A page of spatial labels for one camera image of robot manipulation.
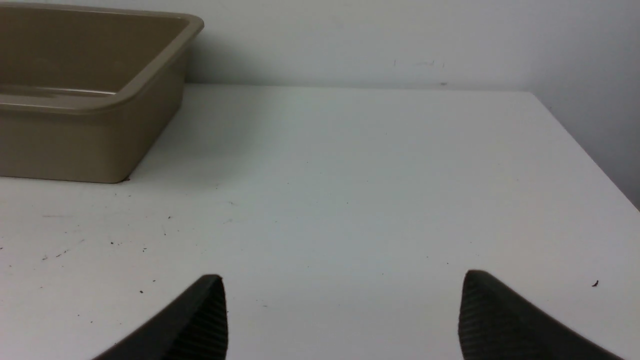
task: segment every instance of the tan plastic bin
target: tan plastic bin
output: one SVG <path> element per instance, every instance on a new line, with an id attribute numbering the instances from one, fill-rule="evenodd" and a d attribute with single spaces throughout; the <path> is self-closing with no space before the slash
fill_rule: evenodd
<path id="1" fill-rule="evenodd" d="M 184 14 L 0 3 L 0 176 L 125 179 L 182 101 Z"/>

